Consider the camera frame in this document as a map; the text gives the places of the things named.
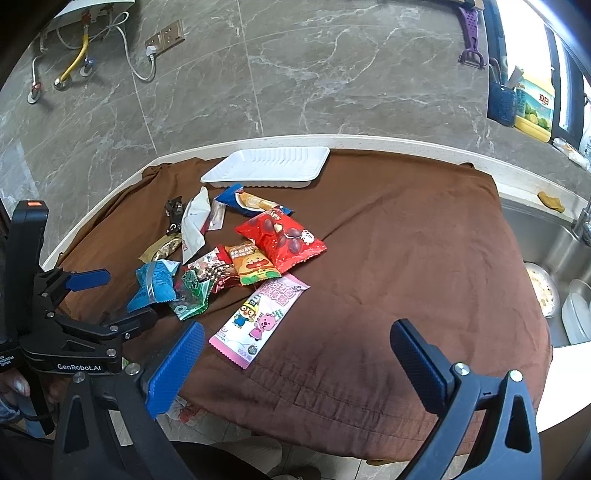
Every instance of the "cartoon character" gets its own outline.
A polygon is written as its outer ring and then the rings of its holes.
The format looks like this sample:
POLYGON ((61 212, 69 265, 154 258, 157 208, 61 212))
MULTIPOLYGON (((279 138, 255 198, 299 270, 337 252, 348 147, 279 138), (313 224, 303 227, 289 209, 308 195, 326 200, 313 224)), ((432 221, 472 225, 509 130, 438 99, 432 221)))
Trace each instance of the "cartoon character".
POLYGON ((248 334, 255 340, 262 339, 262 333, 265 330, 273 330, 273 327, 277 324, 277 318, 271 313, 266 313, 255 322, 255 327, 248 334))
POLYGON ((301 239, 306 245, 310 245, 314 241, 314 235, 308 230, 301 231, 301 239))
POLYGON ((259 252, 255 252, 245 258, 244 268, 250 270, 249 273, 256 272, 259 270, 266 270, 267 268, 273 268, 273 265, 268 258, 259 252))
POLYGON ((254 322, 256 314, 258 313, 260 301, 261 297, 259 295, 255 295, 244 302, 234 314, 234 325, 236 325, 238 328, 242 328, 246 321, 254 322))

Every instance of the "person's hand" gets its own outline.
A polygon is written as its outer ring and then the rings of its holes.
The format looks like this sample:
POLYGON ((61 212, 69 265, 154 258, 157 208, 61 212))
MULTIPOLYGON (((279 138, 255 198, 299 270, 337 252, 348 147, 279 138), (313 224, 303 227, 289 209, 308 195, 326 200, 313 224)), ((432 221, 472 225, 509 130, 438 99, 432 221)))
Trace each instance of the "person's hand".
POLYGON ((45 393, 45 398, 49 404, 60 403, 66 396, 66 390, 72 381, 71 377, 63 377, 62 375, 42 375, 41 386, 45 393))
POLYGON ((0 395, 12 405, 17 404, 15 393, 28 397, 31 395, 31 387, 25 377, 16 369, 0 373, 0 395))

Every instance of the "pink snack package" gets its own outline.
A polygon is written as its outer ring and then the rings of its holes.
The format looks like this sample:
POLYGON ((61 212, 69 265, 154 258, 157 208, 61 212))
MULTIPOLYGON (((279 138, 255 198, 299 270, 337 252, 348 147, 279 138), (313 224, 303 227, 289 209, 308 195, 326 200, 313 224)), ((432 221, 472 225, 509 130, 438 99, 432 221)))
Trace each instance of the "pink snack package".
POLYGON ((310 286, 291 274, 267 280, 209 343, 240 367, 248 367, 287 311, 308 288, 310 286))

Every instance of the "brown cloth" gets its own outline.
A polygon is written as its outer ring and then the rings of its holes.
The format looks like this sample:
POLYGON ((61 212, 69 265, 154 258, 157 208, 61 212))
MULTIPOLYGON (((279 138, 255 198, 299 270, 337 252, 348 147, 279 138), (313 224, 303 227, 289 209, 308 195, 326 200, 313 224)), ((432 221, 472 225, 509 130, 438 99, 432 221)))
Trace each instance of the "brown cloth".
MULTIPOLYGON (((145 170, 81 231, 62 265, 107 268, 107 286, 68 296, 76 318, 125 306, 137 257, 162 236, 164 204, 196 195, 217 161, 145 170)), ((538 406, 550 364, 548 327, 495 183, 477 170, 401 154, 333 151, 304 189, 247 189, 295 210, 327 251, 291 272, 310 285, 246 370, 206 345, 180 394, 227 420, 288 443, 358 458, 409 460, 436 418, 423 409, 389 345, 409 318, 452 362, 483 375, 523 372, 538 406)), ((209 187, 210 198, 222 189, 209 187)), ((228 209, 207 248, 234 245, 246 220, 228 209)), ((180 257, 177 251, 173 259, 180 257)), ((196 319, 210 338, 252 290, 221 292, 196 319)), ((125 344, 142 362, 180 327, 168 307, 125 344)), ((458 453, 473 445, 477 415, 458 453)))

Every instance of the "white countertop edge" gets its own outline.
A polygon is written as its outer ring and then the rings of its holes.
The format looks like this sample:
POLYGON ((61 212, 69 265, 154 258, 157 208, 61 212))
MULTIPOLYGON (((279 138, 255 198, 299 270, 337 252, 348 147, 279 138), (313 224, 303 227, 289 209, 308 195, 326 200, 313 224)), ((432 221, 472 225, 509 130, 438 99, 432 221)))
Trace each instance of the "white countertop edge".
MULTIPOLYGON (((564 187, 521 167, 492 157, 444 145, 369 135, 285 135, 281 137, 250 138, 206 145, 156 158, 125 180, 88 212, 49 255, 43 264, 43 269, 53 268, 59 253, 67 249, 82 226, 117 193, 141 180, 142 171, 149 166, 176 163, 193 157, 211 160, 213 158, 227 157, 229 154, 245 148, 317 146, 403 153, 416 155, 417 157, 434 158, 454 164, 471 162, 478 170, 493 177, 501 197, 537 208, 570 222, 574 221, 587 203, 586 200, 564 187), (552 197, 560 198, 566 208, 563 214, 547 209, 542 205, 537 197, 538 192, 542 190, 552 197)), ((590 362, 591 342, 554 349, 554 358, 550 365, 544 394, 536 416, 539 432, 569 418, 591 403, 591 382, 589 382, 587 373, 587 365, 590 362)))

